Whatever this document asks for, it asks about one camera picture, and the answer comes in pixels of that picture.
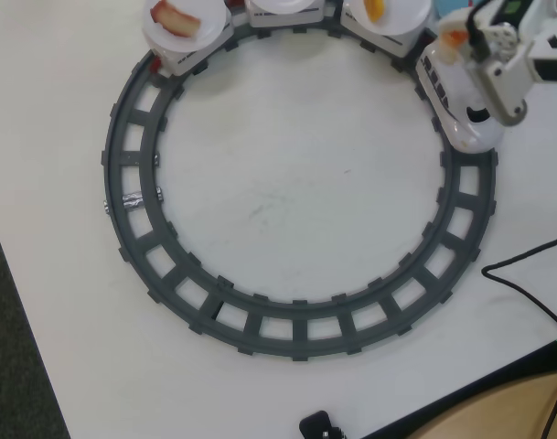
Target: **plate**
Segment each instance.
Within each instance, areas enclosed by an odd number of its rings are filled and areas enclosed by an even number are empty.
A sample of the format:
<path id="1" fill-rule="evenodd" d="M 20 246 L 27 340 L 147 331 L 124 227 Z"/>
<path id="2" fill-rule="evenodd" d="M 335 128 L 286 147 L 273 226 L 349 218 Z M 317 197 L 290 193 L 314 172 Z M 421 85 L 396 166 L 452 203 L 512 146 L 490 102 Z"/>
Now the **plate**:
<path id="1" fill-rule="evenodd" d="M 160 47 L 174 52 L 194 52 L 215 41 L 227 19 L 227 7 L 223 0 L 168 0 L 179 11 L 195 16 L 201 20 L 201 27 L 193 38 L 177 37 L 161 24 L 155 23 L 150 10 L 158 0 L 147 0 L 144 9 L 144 30 Z"/>
<path id="2" fill-rule="evenodd" d="M 384 0 L 382 18 L 372 23 L 363 0 L 348 0 L 351 13 L 363 27 L 379 35 L 402 35 L 423 25 L 433 7 L 433 0 Z"/>
<path id="3" fill-rule="evenodd" d="M 252 0 L 252 3 L 273 14 L 296 14 L 311 6 L 315 0 Z"/>

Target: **gray plastic track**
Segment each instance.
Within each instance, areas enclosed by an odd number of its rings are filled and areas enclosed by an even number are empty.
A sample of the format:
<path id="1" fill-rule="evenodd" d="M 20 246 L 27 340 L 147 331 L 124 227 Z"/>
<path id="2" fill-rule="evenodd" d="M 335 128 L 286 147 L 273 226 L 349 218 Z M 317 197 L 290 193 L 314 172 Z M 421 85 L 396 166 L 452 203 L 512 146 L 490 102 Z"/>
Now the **gray plastic track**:
<path id="1" fill-rule="evenodd" d="M 352 37 L 369 50 L 379 50 L 367 41 L 351 34 L 338 23 L 338 14 L 323 22 L 294 27 L 297 33 L 308 28 L 323 29 L 330 37 Z M 237 27 L 235 35 L 226 43 L 224 49 L 233 50 L 248 37 L 270 37 L 275 28 L 252 28 L 249 25 Z M 409 74 L 416 81 L 416 91 L 423 99 L 423 90 L 414 73 L 415 63 L 430 36 L 423 34 L 421 42 L 405 59 L 391 56 L 392 66 Z M 123 88 L 119 101 L 112 109 L 112 123 L 107 136 L 107 144 L 102 155 L 104 165 L 107 207 L 113 227 L 122 248 L 120 253 L 129 262 L 149 288 L 150 296 L 166 305 L 189 323 L 198 334 L 208 334 L 236 347 L 241 353 L 254 352 L 290 357 L 294 360 L 307 360 L 310 357 L 347 352 L 355 354 L 362 348 L 394 335 L 402 335 L 412 328 L 412 324 L 433 307 L 444 303 L 452 294 L 451 289 L 466 270 L 467 266 L 479 255 L 479 244 L 486 231 L 489 218 L 494 214 L 496 202 L 494 189 L 498 156 L 494 151 L 480 155 L 465 155 L 457 152 L 449 144 L 441 125 L 433 118 L 433 127 L 439 134 L 444 151 L 441 153 L 441 166 L 445 168 L 445 183 L 439 189 L 436 202 L 438 211 L 433 222 L 423 229 L 423 240 L 419 247 L 407 254 L 399 262 L 398 269 L 384 279 L 376 279 L 366 288 L 355 294 L 340 294 L 321 303 L 309 304 L 299 300 L 291 304 L 274 302 L 263 295 L 249 295 L 234 288 L 230 280 L 214 277 L 201 268 L 201 262 L 194 254 L 186 252 L 177 239 L 177 233 L 161 210 L 155 184 L 155 163 L 157 160 L 158 136 L 166 129 L 166 111 L 169 105 L 183 94 L 183 83 L 190 74 L 197 74 L 207 67 L 207 61 L 197 65 L 182 77 L 165 78 L 150 73 L 154 56 L 148 53 L 135 67 L 132 76 Z M 150 112 L 134 108 L 147 83 L 159 89 L 159 94 Z M 130 123 L 144 127 L 139 155 L 130 157 L 124 152 L 123 143 Z M 152 231 L 136 238 L 132 232 L 128 212 L 123 204 L 123 166 L 138 166 L 140 173 L 143 202 Z M 474 166 L 479 172 L 477 195 L 459 191 L 461 169 Z M 457 238 L 447 231 L 455 208 L 473 212 L 471 226 L 464 239 Z M 455 252 L 455 258 L 446 271 L 437 279 L 425 268 L 425 264 L 439 245 Z M 175 267 L 164 277 L 160 277 L 146 259 L 146 254 L 162 246 Z M 202 287 L 209 295 L 197 309 L 184 301 L 176 289 L 187 279 Z M 392 293 L 412 279 L 425 289 L 425 294 L 412 305 L 401 309 Z M 365 306 L 378 303 L 387 320 L 365 329 L 357 330 L 352 312 Z M 248 314 L 242 331 L 216 321 L 224 304 L 236 306 Z M 341 329 L 340 337 L 309 339 L 308 323 L 311 320 L 336 316 Z M 260 334 L 265 317 L 290 320 L 293 339 L 283 340 L 263 337 Z"/>

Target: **red food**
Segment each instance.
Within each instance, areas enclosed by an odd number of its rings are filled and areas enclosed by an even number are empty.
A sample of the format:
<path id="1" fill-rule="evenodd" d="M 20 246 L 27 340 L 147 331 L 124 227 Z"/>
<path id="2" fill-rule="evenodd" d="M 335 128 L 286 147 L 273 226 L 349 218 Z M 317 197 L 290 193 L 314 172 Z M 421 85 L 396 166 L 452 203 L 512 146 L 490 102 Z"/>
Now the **red food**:
<path id="1" fill-rule="evenodd" d="M 194 37 L 201 27 L 201 20 L 180 12 L 166 0 L 160 0 L 150 10 L 150 15 L 155 23 L 160 23 L 164 29 L 177 37 Z"/>

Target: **wire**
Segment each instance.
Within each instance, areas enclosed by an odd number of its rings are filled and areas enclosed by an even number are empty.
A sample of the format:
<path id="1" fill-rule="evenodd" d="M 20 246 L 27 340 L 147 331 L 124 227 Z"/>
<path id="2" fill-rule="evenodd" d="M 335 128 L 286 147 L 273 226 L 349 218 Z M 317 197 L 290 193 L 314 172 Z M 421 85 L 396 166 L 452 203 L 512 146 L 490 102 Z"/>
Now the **wire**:
<path id="1" fill-rule="evenodd" d="M 466 21 L 466 28 L 467 28 L 467 32 L 469 32 L 469 36 L 471 36 L 472 34 L 475 34 L 478 29 L 477 29 L 477 24 L 475 21 L 475 17 L 477 12 L 479 12 L 479 10 L 486 6 L 491 0 L 482 0 L 481 2 L 479 2 L 477 5 L 475 5 L 473 7 L 473 9 L 471 10 L 471 12 L 469 13 L 469 16 L 467 17 L 467 21 Z"/>
<path id="2" fill-rule="evenodd" d="M 481 0 L 469 13 L 466 21 L 466 29 L 469 34 L 469 46 L 472 48 L 472 58 L 481 63 L 485 59 L 489 58 L 491 51 L 489 50 L 489 44 L 487 43 L 486 36 L 484 33 L 477 28 L 476 24 L 476 14 L 479 10 L 486 6 L 491 0 Z"/>
<path id="3" fill-rule="evenodd" d="M 485 277 L 487 277 L 487 279 L 490 279 L 490 280 L 492 280 L 494 282 L 497 282 L 499 284 L 504 284 L 504 285 L 508 286 L 509 288 L 512 288 L 512 289 L 518 291 L 519 293 L 522 293 L 524 296 L 526 296 L 528 299 L 530 299 L 533 304 L 535 304 L 538 308 L 540 308 L 542 311 L 544 311 L 552 320 L 554 320 L 557 323 L 557 315 L 554 314 L 545 304 L 543 304 L 540 300 L 538 300 L 536 297 L 534 297 L 528 291 L 524 290 L 520 286 L 518 286 L 518 285 L 516 285 L 516 284 L 514 284 L 510 281 L 507 281 L 506 279 L 503 279 L 501 277 L 497 277 L 496 275 L 489 273 L 491 271 L 497 270 L 498 268 L 506 267 L 506 266 L 511 265 L 513 263 L 523 261 L 524 259 L 530 258 L 531 256 L 533 256 L 537 253 L 544 252 L 545 250 L 549 250 L 549 249 L 551 249 L 553 247 L 556 247 L 556 246 L 557 246 L 557 240 L 547 242 L 546 244 L 543 244 L 539 247 L 536 247 L 535 249 L 532 249 L 528 252 L 525 252 L 525 253 L 523 253 L 519 256 L 508 259 L 504 262 L 499 262 L 499 263 L 494 263 L 493 265 L 488 265 L 487 267 L 484 267 L 481 270 L 481 273 Z M 546 425 L 544 426 L 544 430 L 542 430 L 541 439 L 547 439 L 549 437 L 549 433 L 551 432 L 551 428 L 552 428 L 552 425 L 554 424 L 554 420 L 556 419 L 556 415 L 557 415 L 557 400 L 556 400 L 556 403 L 554 404 L 554 407 L 552 407 L 551 415 L 549 416 L 549 419 L 548 419 Z"/>

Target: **white table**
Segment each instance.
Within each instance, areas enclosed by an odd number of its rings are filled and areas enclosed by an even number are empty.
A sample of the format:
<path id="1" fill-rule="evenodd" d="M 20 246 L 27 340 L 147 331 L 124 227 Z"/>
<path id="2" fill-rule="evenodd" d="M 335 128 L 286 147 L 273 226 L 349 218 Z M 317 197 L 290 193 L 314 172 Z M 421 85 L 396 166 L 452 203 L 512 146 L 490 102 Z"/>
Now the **white table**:
<path id="1" fill-rule="evenodd" d="M 479 260 L 410 334 L 298 364 L 238 354 L 155 305 L 117 252 L 100 166 L 112 104 L 146 52 L 141 7 L 0 0 L 0 239 L 73 439 L 294 439 L 319 409 L 361 437 L 557 338 L 479 273 L 557 238 L 557 86 L 532 91 L 502 145 Z M 430 115 L 354 42 L 247 43 L 212 60 L 168 117 L 166 214 L 245 289 L 286 300 L 359 288 L 434 214 Z M 505 274 L 557 312 L 557 249 Z"/>

